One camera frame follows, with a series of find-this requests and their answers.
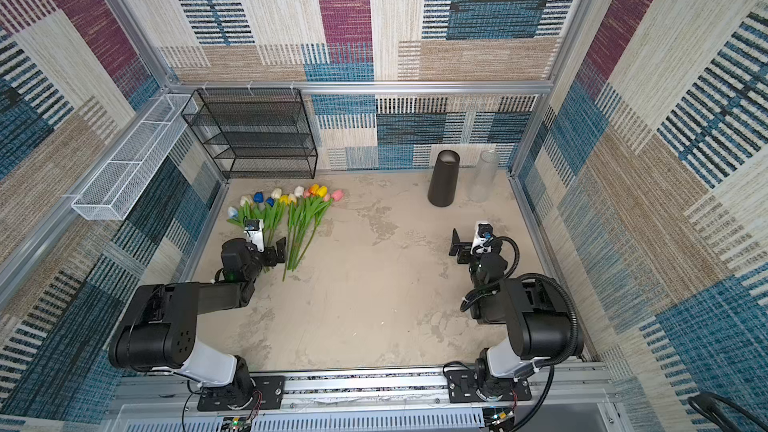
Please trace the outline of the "cream white tulip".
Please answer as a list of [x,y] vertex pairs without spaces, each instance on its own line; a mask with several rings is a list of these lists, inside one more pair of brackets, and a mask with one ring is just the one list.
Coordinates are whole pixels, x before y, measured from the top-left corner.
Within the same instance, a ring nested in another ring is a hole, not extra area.
[[287,251],[292,252],[302,212],[305,188],[297,186],[289,195]]

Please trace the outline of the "black cylindrical vase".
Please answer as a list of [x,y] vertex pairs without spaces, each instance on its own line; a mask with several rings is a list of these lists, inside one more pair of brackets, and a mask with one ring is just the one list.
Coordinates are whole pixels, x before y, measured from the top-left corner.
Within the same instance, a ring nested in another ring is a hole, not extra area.
[[442,150],[437,154],[429,184],[427,198],[436,207],[448,207],[455,198],[460,155],[454,150]]

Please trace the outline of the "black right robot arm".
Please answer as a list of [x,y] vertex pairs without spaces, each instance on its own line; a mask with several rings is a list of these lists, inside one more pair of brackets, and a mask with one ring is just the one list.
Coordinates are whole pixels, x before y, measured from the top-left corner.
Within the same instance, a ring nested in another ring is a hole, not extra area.
[[460,310],[480,325],[503,325],[505,338],[483,349],[473,365],[443,367],[452,403],[527,401],[529,379],[577,356],[583,348],[576,306],[554,279],[518,275],[520,249],[478,222],[470,241],[452,232],[448,255],[468,267],[472,289]]

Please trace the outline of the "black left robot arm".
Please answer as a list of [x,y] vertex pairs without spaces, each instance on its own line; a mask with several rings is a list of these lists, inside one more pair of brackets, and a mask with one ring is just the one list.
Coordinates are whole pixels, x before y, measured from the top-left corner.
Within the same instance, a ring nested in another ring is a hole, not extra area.
[[283,264],[286,240],[260,250],[243,238],[222,245],[212,282],[136,289],[110,342],[111,365],[137,373],[169,372],[198,384],[201,412],[280,407],[283,376],[255,378],[244,358],[223,353],[197,334],[200,315],[246,307],[263,269]]

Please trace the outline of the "clear glass vase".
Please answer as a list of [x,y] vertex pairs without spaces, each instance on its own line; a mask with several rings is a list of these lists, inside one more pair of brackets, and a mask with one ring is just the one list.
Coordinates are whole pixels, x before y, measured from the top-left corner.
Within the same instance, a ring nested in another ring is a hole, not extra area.
[[484,202],[490,196],[493,182],[499,165],[499,154],[496,151],[483,151],[474,168],[468,191],[469,199],[474,202]]

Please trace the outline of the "pink tulip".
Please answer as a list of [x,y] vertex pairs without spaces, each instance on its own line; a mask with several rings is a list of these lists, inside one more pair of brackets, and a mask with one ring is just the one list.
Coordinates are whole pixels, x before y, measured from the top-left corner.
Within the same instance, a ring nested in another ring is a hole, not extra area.
[[303,252],[306,252],[311,245],[317,230],[319,229],[325,215],[331,209],[332,205],[336,202],[342,201],[343,198],[344,191],[342,189],[337,189],[332,192],[329,192],[327,188],[319,188],[317,190],[317,193],[313,196],[314,202],[310,208],[311,233],[308,241],[305,244]]

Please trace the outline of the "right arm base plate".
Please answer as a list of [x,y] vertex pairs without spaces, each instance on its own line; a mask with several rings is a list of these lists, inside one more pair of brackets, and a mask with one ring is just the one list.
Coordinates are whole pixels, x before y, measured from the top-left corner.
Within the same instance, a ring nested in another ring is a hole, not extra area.
[[532,399],[528,385],[522,380],[496,378],[489,373],[467,367],[450,367],[442,371],[448,385],[451,403],[521,402]]

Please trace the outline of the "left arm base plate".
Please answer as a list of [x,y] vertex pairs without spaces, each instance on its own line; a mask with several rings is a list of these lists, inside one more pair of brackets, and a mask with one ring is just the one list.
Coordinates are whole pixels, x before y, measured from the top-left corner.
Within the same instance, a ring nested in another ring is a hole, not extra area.
[[198,412],[236,410],[277,410],[281,407],[286,377],[252,376],[245,385],[204,387],[196,406]]

